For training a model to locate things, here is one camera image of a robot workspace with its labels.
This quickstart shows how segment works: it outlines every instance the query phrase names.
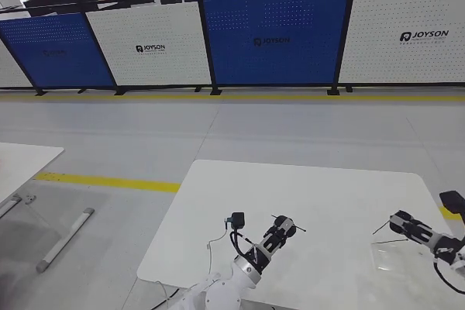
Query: cable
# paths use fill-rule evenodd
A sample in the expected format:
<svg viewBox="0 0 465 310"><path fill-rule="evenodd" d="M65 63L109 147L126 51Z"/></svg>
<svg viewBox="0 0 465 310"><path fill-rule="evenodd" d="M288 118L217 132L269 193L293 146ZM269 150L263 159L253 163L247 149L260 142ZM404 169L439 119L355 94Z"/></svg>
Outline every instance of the cable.
<svg viewBox="0 0 465 310"><path fill-rule="evenodd" d="M173 298L178 292L179 292L179 288L178 288L174 293L172 293L172 295L169 296L169 298ZM162 301L160 304L156 305L155 307L151 308L150 310L155 310L155 309L157 309L158 307L160 307L161 305L163 305L165 302L169 302L169 300L166 299L166 300Z"/></svg>
<svg viewBox="0 0 465 310"><path fill-rule="evenodd" d="M209 260L209 264L208 264L208 274L210 274L210 272L212 271L212 246L210 243L212 242L215 242L215 241L219 241L220 239L224 238L224 236L226 235L227 233L227 226L226 226L226 230L224 231L224 234L222 236L220 236L220 238L218 239L214 239L214 240L210 240L208 241L207 243L207 249L208 251L210 252L210 260Z"/></svg>
<svg viewBox="0 0 465 310"><path fill-rule="evenodd" d="M450 282L448 282L447 279L444 278L443 274L439 271L439 268L437 267L437 262L434 262L434 270L436 271L437 275L443 280L443 282L449 286L449 288L453 289L456 293L465 295L465 291L461 291L458 288L455 288Z"/></svg>
<svg viewBox="0 0 465 310"><path fill-rule="evenodd" d="M231 232L231 233L229 234L229 238L231 239L231 243L232 243L232 245L234 246L234 248L236 248L236 244L235 244L234 239L233 239L233 236L234 236L235 234L238 235L238 236L240 236L241 238L243 238L243 240L245 240L245 241L248 242L249 244L253 245L253 242L251 242L250 239L248 239L248 238L246 238L245 236L243 236L243 235L241 234L241 232L237 232L237 231L236 231L236 232Z"/></svg>

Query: joyson logo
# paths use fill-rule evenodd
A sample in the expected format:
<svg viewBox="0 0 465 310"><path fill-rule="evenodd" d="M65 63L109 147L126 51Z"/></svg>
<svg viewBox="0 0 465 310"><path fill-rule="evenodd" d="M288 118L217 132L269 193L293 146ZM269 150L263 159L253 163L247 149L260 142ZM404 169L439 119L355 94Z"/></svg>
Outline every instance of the joyson logo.
<svg viewBox="0 0 465 310"><path fill-rule="evenodd" d="M136 45L138 53L161 53L165 52L165 45L153 44L153 45Z"/></svg>
<svg viewBox="0 0 465 310"><path fill-rule="evenodd" d="M255 47L261 47L270 44L282 44L282 43L289 43L290 38L255 38L253 39L253 45Z"/></svg>
<svg viewBox="0 0 465 310"><path fill-rule="evenodd" d="M438 42L444 40L448 34L450 33L449 30L437 30L437 31L419 31L415 32L413 35L411 32L406 31L401 34L400 41L401 42L408 42L408 41L420 41L424 42Z"/></svg>

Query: yellow floor line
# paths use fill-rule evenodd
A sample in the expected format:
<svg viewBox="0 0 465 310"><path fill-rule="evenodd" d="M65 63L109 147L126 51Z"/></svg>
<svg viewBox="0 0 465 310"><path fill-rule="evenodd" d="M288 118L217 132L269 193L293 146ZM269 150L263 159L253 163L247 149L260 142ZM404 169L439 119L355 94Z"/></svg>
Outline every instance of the yellow floor line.
<svg viewBox="0 0 465 310"><path fill-rule="evenodd" d="M446 208L441 207L441 214L443 214L444 219L452 219L452 220L458 220L461 221L462 219L460 218L459 215L457 214L451 214Z"/></svg>
<svg viewBox="0 0 465 310"><path fill-rule="evenodd" d="M404 95L341 95L341 96L328 96L328 95L186 95L186 94L165 94L165 95L55 95L46 94L42 97L34 95L0 95L2 100L21 100L21 101L53 101L53 100L109 100L109 101L122 101L122 100L156 100L156 99L185 99L185 100L212 100L220 101L223 99L228 100L285 100L285 101L308 101L308 100L325 100L325 101L405 101L405 102L465 102L465 96L404 96Z"/></svg>
<svg viewBox="0 0 465 310"><path fill-rule="evenodd" d="M181 186L178 183L128 180L115 177L97 177L77 174L56 174L51 172L38 174L35 180L84 184L93 186L107 186L110 188L133 188L144 191L165 191L169 193L177 193L179 187Z"/></svg>

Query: gray floor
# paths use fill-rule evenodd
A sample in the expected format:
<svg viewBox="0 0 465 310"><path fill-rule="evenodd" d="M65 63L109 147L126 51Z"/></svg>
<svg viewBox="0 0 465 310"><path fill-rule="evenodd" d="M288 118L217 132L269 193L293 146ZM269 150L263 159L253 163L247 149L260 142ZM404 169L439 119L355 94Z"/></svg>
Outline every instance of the gray floor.
<svg viewBox="0 0 465 310"><path fill-rule="evenodd" d="M430 95L420 90L355 95L367 93ZM414 172L438 204L441 191L456 189L465 196L461 100L47 98L0 99L0 141L64 147L66 153L48 168L52 172L179 183L195 159L235 160ZM41 275L34 266L60 236L25 205L0 221L1 309L137 310L164 298L159 287L136 280L136 269L173 194L45 181L33 181L28 190L38 196L33 208L61 233L84 208L96 213ZM462 233L458 222L450 225Z"/></svg>

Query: black cable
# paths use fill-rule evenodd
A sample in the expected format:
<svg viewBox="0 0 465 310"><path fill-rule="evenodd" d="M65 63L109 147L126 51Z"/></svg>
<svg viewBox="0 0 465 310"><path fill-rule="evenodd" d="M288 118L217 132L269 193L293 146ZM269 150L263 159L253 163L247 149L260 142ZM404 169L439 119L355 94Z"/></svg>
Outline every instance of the black cable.
<svg viewBox="0 0 465 310"><path fill-rule="evenodd" d="M179 292L179 288L178 288L174 293L172 293L172 295L169 296L168 299L173 298L178 292ZM156 308L158 308L158 307L160 307L161 305L165 304L166 301L167 301L167 299L164 300L164 301L162 301L160 304L156 305L155 307L151 308L150 310L155 310Z"/></svg>
<svg viewBox="0 0 465 310"><path fill-rule="evenodd" d="M232 243L232 245L234 246L234 248L236 248L236 244L234 243L234 239L233 239L234 234L235 234L234 232L231 232L231 233L229 234L229 238L231 239L231 243ZM248 238L246 238L245 236L243 236L243 234L241 234L241 232L236 232L236 234L237 234L238 236L240 236L241 238L243 238L243 239L244 239L246 242L248 242L249 244L253 245L253 242L251 242L250 239L248 239Z"/></svg>
<svg viewBox="0 0 465 310"><path fill-rule="evenodd" d="M443 280L443 282L449 286L452 290L454 290L458 294L465 295L465 291L461 291L458 288L455 288L450 282L448 282L447 279L444 278L443 274L439 271L439 268L437 267L437 262L434 262L434 270L436 271L437 275Z"/></svg>
<svg viewBox="0 0 465 310"><path fill-rule="evenodd" d="M236 252L238 253L238 255L240 255L241 257L245 257L245 254L241 252L241 249L239 248L239 245L238 245L238 229L234 229L233 233L234 233L234 248L236 249Z"/></svg>
<svg viewBox="0 0 465 310"><path fill-rule="evenodd" d="M245 241L247 241L249 244L251 244L253 246L253 243L248 239L246 238L245 236L243 236L240 232L238 232L237 229L234 229L230 234L229 234L229 238L231 239L231 243L232 245L234 246L234 248L236 249L236 252L238 253L238 255L240 255L241 257L245 257L245 254L241 251L241 249L239 248L239 244L238 244L238 236L240 236L241 238L243 238Z"/></svg>

